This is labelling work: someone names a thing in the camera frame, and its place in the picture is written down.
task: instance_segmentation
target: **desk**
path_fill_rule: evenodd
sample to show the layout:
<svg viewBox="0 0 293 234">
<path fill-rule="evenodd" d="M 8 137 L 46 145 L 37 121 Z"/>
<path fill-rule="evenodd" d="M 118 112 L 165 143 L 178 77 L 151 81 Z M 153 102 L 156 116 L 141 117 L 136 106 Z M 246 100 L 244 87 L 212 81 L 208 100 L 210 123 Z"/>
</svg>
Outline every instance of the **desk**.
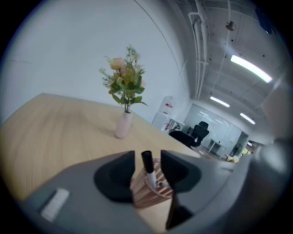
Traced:
<svg viewBox="0 0 293 234">
<path fill-rule="evenodd" d="M 134 176 L 143 168 L 144 150 L 154 158 L 161 149 L 199 157 L 136 114 L 128 136 L 115 138 L 122 113 L 121 107 L 50 94 L 23 105 L 0 129 L 0 171 L 12 196 L 24 200 L 63 169 L 108 154 L 135 150 Z"/>
<path fill-rule="evenodd" d="M 212 145 L 211 145 L 211 147 L 210 147 L 209 150 L 208 150 L 209 153 L 211 152 L 212 148 L 213 148 L 215 145 L 218 145 L 219 147 L 223 147 L 223 148 L 226 149 L 225 146 L 223 146 L 222 144 L 220 144 L 220 143 L 214 141 L 213 139 L 211 139 L 211 143 L 212 143 Z"/>
</svg>

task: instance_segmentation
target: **office chair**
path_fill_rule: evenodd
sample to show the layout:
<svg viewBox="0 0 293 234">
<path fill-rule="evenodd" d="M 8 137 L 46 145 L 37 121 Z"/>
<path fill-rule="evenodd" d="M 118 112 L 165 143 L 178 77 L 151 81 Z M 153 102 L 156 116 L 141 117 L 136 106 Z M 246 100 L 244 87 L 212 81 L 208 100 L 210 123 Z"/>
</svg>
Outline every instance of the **office chair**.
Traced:
<svg viewBox="0 0 293 234">
<path fill-rule="evenodd" d="M 195 125 L 191 135 L 194 137 L 194 139 L 197 138 L 197 142 L 193 142 L 192 146 L 193 147 L 199 146 L 201 144 L 203 138 L 205 138 L 207 136 L 207 134 L 209 134 L 208 130 L 202 128 L 199 125 Z"/>
<path fill-rule="evenodd" d="M 203 121 L 201 121 L 199 124 L 198 124 L 199 126 L 201 126 L 203 129 L 205 129 L 205 130 L 207 130 L 207 128 L 208 128 L 208 123 L 206 123 L 206 122 L 203 122 Z"/>
<path fill-rule="evenodd" d="M 186 145 L 190 148 L 190 146 L 194 143 L 194 138 L 190 135 L 187 135 L 181 131 L 173 131 L 169 134 L 174 139 L 180 141 L 182 144 Z"/>
</svg>

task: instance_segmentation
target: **pink vase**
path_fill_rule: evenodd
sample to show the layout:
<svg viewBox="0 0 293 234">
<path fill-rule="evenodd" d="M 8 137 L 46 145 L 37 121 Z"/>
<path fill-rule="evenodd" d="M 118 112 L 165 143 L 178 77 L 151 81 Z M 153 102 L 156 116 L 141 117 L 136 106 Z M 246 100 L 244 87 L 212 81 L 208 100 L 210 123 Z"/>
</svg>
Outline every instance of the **pink vase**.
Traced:
<svg viewBox="0 0 293 234">
<path fill-rule="evenodd" d="M 132 122 L 132 113 L 124 112 L 120 117 L 116 129 L 115 129 L 115 137 L 124 138 L 127 136 Z"/>
</svg>

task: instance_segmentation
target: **fluorescent light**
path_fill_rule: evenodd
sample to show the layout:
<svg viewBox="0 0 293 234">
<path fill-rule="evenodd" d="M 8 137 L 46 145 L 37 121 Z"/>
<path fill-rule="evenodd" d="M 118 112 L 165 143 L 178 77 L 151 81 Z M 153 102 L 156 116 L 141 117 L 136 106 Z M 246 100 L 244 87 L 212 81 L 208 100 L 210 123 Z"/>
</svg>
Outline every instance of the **fluorescent light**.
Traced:
<svg viewBox="0 0 293 234">
<path fill-rule="evenodd" d="M 253 72 L 257 76 L 259 76 L 262 80 L 264 80 L 266 83 L 269 83 L 272 81 L 272 77 L 270 77 L 267 73 L 265 73 L 262 69 L 258 68 L 254 64 L 246 61 L 245 59 L 238 57 L 236 55 L 232 55 L 231 61 L 239 64 L 240 66 L 248 69 L 249 71 Z"/>
<path fill-rule="evenodd" d="M 213 96 L 211 96 L 210 99 L 212 99 L 213 101 L 216 101 L 217 103 L 222 104 L 222 105 L 225 106 L 225 107 L 230 107 L 229 104 L 227 104 L 227 103 L 225 103 L 224 101 L 222 101 L 222 100 L 220 100 L 220 99 L 217 99 L 217 98 L 215 98 L 215 97 L 213 97 Z"/>
<path fill-rule="evenodd" d="M 205 114 L 204 112 L 200 112 L 200 113 L 203 114 L 203 115 L 209 116 L 208 114 Z"/>
<path fill-rule="evenodd" d="M 223 122 L 221 122 L 220 120 L 216 119 L 217 122 L 219 122 L 220 124 L 223 124 Z"/>
<path fill-rule="evenodd" d="M 255 122 L 251 119 L 251 118 L 249 118 L 247 115 L 245 115 L 245 114 L 243 114 L 243 113 L 241 113 L 240 114 L 244 119 L 246 119 L 248 122 L 250 122 L 250 123 L 252 123 L 252 124 L 255 124 Z"/>
</svg>

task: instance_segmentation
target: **ceiling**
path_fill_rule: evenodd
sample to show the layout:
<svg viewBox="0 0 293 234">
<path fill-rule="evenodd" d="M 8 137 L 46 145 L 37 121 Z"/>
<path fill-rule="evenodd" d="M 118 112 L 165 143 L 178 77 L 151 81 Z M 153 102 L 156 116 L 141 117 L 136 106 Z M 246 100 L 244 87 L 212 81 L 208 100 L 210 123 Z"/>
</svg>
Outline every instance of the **ceiling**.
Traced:
<svg viewBox="0 0 293 234">
<path fill-rule="evenodd" d="M 256 124 L 264 125 L 266 118 L 260 105 L 288 66 L 289 57 L 285 46 L 278 34 L 272 32 L 270 35 L 260 26 L 255 13 L 256 6 L 252 2 L 230 1 L 230 20 L 234 22 L 235 30 L 229 31 L 229 36 L 225 27 L 228 22 L 227 1 L 200 2 L 206 15 L 208 69 L 199 99 L 217 105 L 237 117 L 243 112 L 254 119 Z M 187 3 L 190 4 L 189 9 L 196 8 L 194 1 L 185 1 Z M 247 69 L 231 62 L 233 54 L 261 68 L 273 81 L 266 83 Z M 213 103 L 209 99 L 211 95 L 230 104 L 230 108 Z"/>
</svg>

